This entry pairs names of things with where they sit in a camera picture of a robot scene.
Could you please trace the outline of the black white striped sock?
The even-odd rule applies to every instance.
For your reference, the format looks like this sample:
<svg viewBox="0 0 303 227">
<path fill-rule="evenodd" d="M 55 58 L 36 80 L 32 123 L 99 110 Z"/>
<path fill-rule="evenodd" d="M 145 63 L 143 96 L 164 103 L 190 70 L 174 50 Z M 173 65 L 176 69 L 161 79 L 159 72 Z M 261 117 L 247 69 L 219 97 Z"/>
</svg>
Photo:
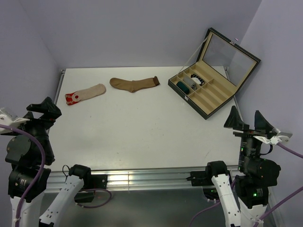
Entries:
<svg viewBox="0 0 303 227">
<path fill-rule="evenodd" d="M 196 84 L 198 84 L 198 85 L 200 85 L 200 86 L 202 86 L 204 83 L 205 83 L 205 81 L 200 77 L 200 76 L 198 76 L 198 75 L 196 75 L 196 74 L 191 74 L 191 79 L 196 83 Z"/>
</svg>

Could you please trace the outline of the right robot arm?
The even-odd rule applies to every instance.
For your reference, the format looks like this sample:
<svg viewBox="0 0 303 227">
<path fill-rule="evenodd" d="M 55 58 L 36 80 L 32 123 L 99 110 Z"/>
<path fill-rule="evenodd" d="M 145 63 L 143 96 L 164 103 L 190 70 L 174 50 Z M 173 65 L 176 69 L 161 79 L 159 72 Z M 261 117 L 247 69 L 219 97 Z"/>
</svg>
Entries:
<svg viewBox="0 0 303 227">
<path fill-rule="evenodd" d="M 227 227 L 252 227 L 261 223 L 261 216 L 268 205 L 269 187 L 277 185 L 281 167 L 269 159 L 262 158 L 263 143 L 273 147 L 281 141 L 274 127 L 255 112 L 254 128 L 244 123 L 236 106 L 231 107 L 224 124 L 233 129 L 233 134 L 241 139 L 238 171 L 241 176 L 231 179 L 223 161 L 209 162 L 205 180 L 217 190 Z"/>
</svg>

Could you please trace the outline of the brown long sock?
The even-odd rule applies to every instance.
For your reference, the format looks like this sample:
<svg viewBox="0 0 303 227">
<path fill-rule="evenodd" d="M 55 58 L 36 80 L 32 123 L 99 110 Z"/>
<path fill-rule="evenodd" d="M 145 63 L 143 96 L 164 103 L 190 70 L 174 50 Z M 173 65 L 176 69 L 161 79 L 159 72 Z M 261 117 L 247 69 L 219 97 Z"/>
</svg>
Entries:
<svg viewBox="0 0 303 227">
<path fill-rule="evenodd" d="M 123 80 L 118 78 L 111 78 L 109 81 L 110 85 L 116 89 L 135 93 L 142 89 L 153 88 L 160 85 L 158 78 L 141 79 L 141 80 Z"/>
</svg>

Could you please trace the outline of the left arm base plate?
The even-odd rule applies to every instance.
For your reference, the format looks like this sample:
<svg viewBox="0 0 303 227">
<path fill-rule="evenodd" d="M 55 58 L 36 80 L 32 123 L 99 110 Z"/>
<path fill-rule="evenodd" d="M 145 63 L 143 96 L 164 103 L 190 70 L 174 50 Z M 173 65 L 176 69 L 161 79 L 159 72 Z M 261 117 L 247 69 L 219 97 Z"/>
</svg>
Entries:
<svg viewBox="0 0 303 227">
<path fill-rule="evenodd" d="M 91 175 L 84 180 L 82 189 L 106 189 L 107 175 Z"/>
</svg>

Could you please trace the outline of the grey striped sock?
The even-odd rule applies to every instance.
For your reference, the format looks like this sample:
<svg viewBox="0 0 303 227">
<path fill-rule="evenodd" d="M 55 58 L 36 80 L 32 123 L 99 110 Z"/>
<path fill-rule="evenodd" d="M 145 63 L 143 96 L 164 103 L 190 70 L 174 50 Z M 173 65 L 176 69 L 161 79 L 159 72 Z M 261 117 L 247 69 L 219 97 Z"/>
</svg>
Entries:
<svg viewBox="0 0 303 227">
<path fill-rule="evenodd" d="M 192 78 L 189 78 L 188 76 L 183 78 L 183 81 L 189 86 L 191 87 L 194 91 L 197 90 L 197 83 L 192 80 Z"/>
</svg>

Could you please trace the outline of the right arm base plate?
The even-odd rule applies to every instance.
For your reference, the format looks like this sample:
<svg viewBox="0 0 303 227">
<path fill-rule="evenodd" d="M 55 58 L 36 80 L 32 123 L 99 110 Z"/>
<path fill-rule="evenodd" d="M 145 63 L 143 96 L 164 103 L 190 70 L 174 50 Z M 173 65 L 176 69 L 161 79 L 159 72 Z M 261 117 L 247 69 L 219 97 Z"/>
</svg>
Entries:
<svg viewBox="0 0 303 227">
<path fill-rule="evenodd" d="M 192 171 L 186 180 L 190 181 L 193 187 L 213 185 L 211 178 L 207 176 L 206 171 Z"/>
</svg>

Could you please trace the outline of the green christmas bear sock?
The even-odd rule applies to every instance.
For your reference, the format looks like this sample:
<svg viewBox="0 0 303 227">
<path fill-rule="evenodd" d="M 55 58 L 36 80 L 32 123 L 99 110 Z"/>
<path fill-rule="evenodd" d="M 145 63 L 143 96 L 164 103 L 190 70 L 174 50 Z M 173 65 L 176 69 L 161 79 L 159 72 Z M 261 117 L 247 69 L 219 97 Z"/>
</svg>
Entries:
<svg viewBox="0 0 303 227">
<path fill-rule="evenodd" d="M 186 95 L 188 95 L 190 93 L 189 88 L 181 81 L 179 81 L 176 86 L 182 90 Z"/>
</svg>

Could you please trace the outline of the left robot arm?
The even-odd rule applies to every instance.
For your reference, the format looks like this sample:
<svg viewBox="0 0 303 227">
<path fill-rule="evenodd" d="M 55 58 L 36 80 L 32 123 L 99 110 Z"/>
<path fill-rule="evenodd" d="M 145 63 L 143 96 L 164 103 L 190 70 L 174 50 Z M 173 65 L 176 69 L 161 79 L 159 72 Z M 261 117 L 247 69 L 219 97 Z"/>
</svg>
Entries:
<svg viewBox="0 0 303 227">
<path fill-rule="evenodd" d="M 91 169 L 74 165 L 69 169 L 63 189 L 49 209 L 40 215 L 49 166 L 55 161 L 48 130 L 62 113 L 50 97 L 39 104 L 30 104 L 24 117 L 17 117 L 2 108 L 0 133 L 11 136 L 5 161 L 12 165 L 8 195 L 12 205 L 12 226 L 54 227 L 63 211 L 81 189 L 92 184 Z"/>
</svg>

